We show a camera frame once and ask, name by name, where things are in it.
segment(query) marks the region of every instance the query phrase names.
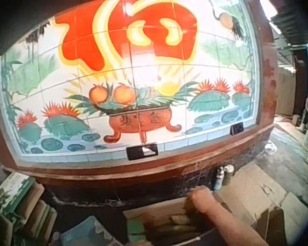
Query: orange pot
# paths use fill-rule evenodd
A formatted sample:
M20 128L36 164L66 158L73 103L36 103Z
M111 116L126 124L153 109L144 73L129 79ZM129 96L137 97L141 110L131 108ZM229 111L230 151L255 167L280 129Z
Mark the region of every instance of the orange pot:
M107 143L117 142L121 138L121 133L139 133L141 142L147 142L146 132L166 127L168 131L179 132L181 125L172 126L171 108L150 109L143 111L134 111L121 115L109 117L109 125L114 130L113 135L104 137Z

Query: human arm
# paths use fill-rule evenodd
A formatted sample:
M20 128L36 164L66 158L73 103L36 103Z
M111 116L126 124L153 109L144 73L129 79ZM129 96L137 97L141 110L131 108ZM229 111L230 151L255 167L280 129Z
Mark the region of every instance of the human arm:
M215 224L220 235L228 245L268 246L255 230L238 221L229 211L221 206L207 187L195 187L188 198L199 212L203 213Z

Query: fluorescent light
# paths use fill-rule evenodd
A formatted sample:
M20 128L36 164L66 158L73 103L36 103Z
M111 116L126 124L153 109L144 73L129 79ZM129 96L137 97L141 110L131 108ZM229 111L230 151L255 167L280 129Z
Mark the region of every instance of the fluorescent light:
M260 0L260 3L263 8L263 11L265 12L267 19L271 20L272 17L277 15L277 10L275 9L275 7L271 4L269 0Z
M279 28L274 23L269 22L269 24L278 34L282 34L282 31L279 30Z
M291 73L296 72L296 69L292 65L289 65L289 64L279 64L278 67L284 68L284 69L290 71Z

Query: water lily pad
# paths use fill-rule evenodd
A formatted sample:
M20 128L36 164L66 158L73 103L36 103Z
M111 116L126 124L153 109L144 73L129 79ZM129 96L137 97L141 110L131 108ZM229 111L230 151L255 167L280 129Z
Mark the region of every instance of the water lily pad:
M29 145L26 142L20 142L20 147L26 149Z
M40 148L38 148L38 147L33 147L33 148L31 149L31 153L32 153L32 154L42 154L42 153L43 153L43 150L40 149Z
M93 142L97 139L100 139L100 137L101 136L98 133L93 133L93 134L84 134L81 138L86 142Z
M244 117L244 119L246 119L246 118L250 118L251 115L252 115L252 110L249 110L249 111L246 111L246 112L243 114L243 117Z
M71 144L71 145L67 146L67 149L69 151L75 152L75 151L85 150L86 147L84 145L80 145L78 143L74 143L74 144Z
M49 137L41 141L41 146L47 151L56 151L63 147L63 143L56 138Z
M213 126L213 127L218 127L218 126L220 126L220 125L221 125L220 121L216 121L216 122L213 122L213 123L212 123L212 126Z
M237 118L237 116L238 116L238 111L236 111L236 110L226 112L221 117L221 122L223 122L224 124L230 123L233 120L235 120Z
M203 130L202 127L192 127L192 128L190 128L190 129L188 129L185 133L186 133L186 135L187 135L187 134L193 134L193 133L200 132L200 131L202 131L202 130Z
M94 148L97 149L97 150L106 150L106 149L108 149L106 146L103 146L103 145L95 145Z
M194 122L195 123L204 123L204 122L208 122L211 118L213 117L212 114L203 114L199 117L197 117Z

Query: orange fruit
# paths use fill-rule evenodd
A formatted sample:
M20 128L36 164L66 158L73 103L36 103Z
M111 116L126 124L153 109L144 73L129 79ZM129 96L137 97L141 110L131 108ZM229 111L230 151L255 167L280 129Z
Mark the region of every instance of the orange fruit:
M108 92L103 86L94 85L89 91L89 99L92 104L100 104L107 100Z
M234 23L233 23L233 18L230 14L228 13L222 13L220 16L219 16L219 20L220 20L220 23L221 25L224 27L224 28L227 28L227 29L232 29L233 26L234 26Z
M121 104L131 104L135 101L136 94L133 88L126 85L120 85L114 90L113 97Z

